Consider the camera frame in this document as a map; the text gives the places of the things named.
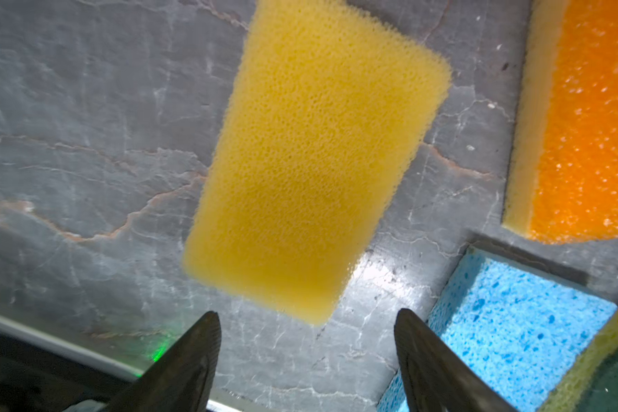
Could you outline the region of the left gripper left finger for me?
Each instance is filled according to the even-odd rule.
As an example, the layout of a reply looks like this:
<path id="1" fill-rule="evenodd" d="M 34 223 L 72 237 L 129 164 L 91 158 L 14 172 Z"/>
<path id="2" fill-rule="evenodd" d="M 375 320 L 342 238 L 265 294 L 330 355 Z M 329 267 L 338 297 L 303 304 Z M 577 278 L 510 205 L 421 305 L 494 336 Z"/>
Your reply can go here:
<path id="1" fill-rule="evenodd" d="M 206 411 L 221 349 L 217 312 L 206 312 L 105 411 Z"/>

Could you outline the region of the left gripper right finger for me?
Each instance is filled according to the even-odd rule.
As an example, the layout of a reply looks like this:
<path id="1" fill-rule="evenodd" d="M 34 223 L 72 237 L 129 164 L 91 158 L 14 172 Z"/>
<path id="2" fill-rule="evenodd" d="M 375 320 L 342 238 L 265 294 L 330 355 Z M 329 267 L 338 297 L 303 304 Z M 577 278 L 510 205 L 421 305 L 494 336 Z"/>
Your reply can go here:
<path id="1" fill-rule="evenodd" d="M 410 309 L 398 312 L 394 338 L 409 410 L 515 410 Z"/>

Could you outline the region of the yellow sponge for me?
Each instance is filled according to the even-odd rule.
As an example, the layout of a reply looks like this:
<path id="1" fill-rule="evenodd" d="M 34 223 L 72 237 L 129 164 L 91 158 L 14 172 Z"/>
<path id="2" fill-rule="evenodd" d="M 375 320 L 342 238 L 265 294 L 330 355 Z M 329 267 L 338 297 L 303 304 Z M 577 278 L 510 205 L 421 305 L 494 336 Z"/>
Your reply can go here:
<path id="1" fill-rule="evenodd" d="M 182 260 L 323 324 L 451 85 L 435 51 L 345 1 L 261 1 Z"/>

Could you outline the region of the blue sponge lower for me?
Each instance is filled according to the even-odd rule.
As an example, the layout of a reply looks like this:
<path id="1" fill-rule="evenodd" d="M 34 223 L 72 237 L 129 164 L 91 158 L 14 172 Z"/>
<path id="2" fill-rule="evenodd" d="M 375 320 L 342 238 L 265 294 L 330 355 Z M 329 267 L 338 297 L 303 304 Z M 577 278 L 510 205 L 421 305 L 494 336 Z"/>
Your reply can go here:
<path id="1" fill-rule="evenodd" d="M 618 309 L 542 271 L 470 247 L 429 328 L 519 411 L 536 411 Z"/>

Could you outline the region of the dark green sponge left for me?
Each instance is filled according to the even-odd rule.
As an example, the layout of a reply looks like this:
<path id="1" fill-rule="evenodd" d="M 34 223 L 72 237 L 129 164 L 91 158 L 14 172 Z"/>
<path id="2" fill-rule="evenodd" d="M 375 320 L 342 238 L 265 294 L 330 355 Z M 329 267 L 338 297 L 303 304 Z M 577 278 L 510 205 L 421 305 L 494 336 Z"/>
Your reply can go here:
<path id="1" fill-rule="evenodd" d="M 618 309 L 539 410 L 618 411 Z"/>

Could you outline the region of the orange sponge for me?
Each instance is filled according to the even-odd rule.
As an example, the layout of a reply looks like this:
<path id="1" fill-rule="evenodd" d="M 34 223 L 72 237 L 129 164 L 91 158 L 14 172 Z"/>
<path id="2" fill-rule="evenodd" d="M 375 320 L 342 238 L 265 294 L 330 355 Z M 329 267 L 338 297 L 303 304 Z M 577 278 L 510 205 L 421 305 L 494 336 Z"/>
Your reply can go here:
<path id="1" fill-rule="evenodd" d="M 618 1 L 532 4 L 502 224 L 618 239 Z"/>

